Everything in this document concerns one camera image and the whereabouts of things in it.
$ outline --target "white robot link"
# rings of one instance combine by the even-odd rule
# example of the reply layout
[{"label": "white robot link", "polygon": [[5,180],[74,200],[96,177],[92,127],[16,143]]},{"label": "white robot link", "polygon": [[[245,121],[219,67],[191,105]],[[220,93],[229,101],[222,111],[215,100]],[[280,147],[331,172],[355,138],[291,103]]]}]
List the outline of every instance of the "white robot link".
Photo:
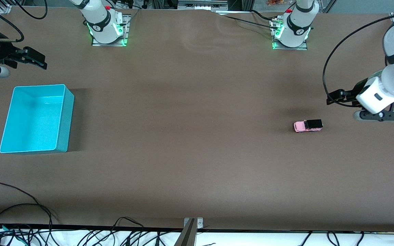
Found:
[{"label": "white robot link", "polygon": [[394,121],[394,23],[388,28],[383,38],[383,49],[388,65],[370,77],[360,81],[351,91],[336,90],[330,93],[334,101],[351,101],[353,106],[363,108],[354,117],[357,120],[393,120]]},{"label": "white robot link", "polygon": [[106,8],[101,0],[70,0],[80,9],[96,41],[108,44],[123,35],[122,13]]},{"label": "white robot link", "polygon": [[319,12],[319,3],[316,0],[297,0],[293,11],[287,11],[277,17],[274,38],[286,47],[299,47],[308,38],[311,24]]}]

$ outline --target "brown table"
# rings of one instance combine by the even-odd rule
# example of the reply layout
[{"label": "brown table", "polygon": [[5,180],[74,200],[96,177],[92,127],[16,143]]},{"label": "brown table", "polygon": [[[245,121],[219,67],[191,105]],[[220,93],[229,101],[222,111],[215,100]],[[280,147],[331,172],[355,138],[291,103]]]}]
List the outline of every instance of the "brown table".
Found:
[{"label": "brown table", "polygon": [[[131,216],[180,227],[196,216],[210,228],[394,230],[394,123],[326,106],[321,82],[336,43],[379,17],[319,14],[308,51],[285,51],[272,50],[266,28],[216,13],[147,10],[128,47],[105,48],[90,46],[78,9],[50,8],[40,21],[13,8],[8,18],[25,33],[18,46],[44,53],[48,70],[19,64],[0,79],[0,140],[13,87],[64,83],[76,99],[69,152],[0,154],[0,181],[37,196],[63,224]],[[335,53],[330,90],[383,68],[389,25]],[[3,22],[0,30],[17,35]],[[315,118],[322,132],[293,132],[294,121]],[[0,187],[0,210],[27,201]],[[47,221],[25,208],[0,222]]]}]

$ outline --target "table surface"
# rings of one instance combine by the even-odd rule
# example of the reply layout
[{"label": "table surface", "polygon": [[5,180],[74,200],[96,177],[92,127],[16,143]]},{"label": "table surface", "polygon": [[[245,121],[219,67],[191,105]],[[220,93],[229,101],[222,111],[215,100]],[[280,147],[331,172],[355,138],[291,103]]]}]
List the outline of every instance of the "table surface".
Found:
[{"label": "table surface", "polygon": [[[45,54],[48,70],[19,64],[0,79],[0,140],[15,86],[63,83],[75,106],[69,151],[0,154],[0,182],[37,196],[63,224],[131,216],[180,227],[203,217],[210,228],[393,231],[394,123],[326,106],[321,79],[338,41],[379,17],[319,14],[308,51],[286,51],[272,50],[266,28],[216,13],[143,10],[117,48],[92,47],[78,9],[34,20],[13,8],[8,18],[25,34],[17,46]],[[383,68],[389,25],[342,45],[328,66],[330,91]],[[0,30],[17,37],[3,22]],[[321,132],[292,129],[317,118]],[[0,187],[0,210],[18,202],[30,200]],[[24,208],[0,222],[45,218]]]}]

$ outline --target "pink toy car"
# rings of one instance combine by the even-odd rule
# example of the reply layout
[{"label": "pink toy car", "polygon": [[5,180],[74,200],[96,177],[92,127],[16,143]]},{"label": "pink toy car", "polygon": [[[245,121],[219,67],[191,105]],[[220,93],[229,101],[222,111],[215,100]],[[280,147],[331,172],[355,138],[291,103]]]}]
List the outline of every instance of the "pink toy car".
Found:
[{"label": "pink toy car", "polygon": [[317,132],[322,128],[322,120],[303,120],[294,122],[295,132]]}]

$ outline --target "blue plastic bin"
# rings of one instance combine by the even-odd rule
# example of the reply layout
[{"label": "blue plastic bin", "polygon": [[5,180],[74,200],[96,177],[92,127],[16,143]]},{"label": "blue plastic bin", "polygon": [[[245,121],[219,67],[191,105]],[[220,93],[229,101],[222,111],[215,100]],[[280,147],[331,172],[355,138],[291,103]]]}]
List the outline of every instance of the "blue plastic bin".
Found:
[{"label": "blue plastic bin", "polygon": [[0,153],[66,152],[73,106],[74,95],[64,84],[15,87]]}]

